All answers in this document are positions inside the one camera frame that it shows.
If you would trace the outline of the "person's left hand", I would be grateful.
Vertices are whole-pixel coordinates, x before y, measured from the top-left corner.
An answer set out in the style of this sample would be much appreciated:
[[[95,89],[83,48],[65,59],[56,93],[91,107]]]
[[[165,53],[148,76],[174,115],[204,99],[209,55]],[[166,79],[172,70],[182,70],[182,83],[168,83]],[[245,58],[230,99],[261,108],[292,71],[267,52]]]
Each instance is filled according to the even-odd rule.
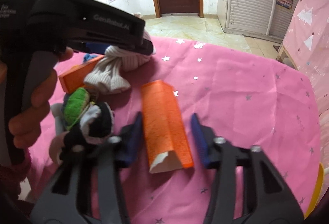
[[[50,112],[49,99],[57,84],[57,72],[52,69],[49,76],[31,94],[31,106],[13,117],[8,124],[16,148],[29,148],[41,135],[40,123]]]

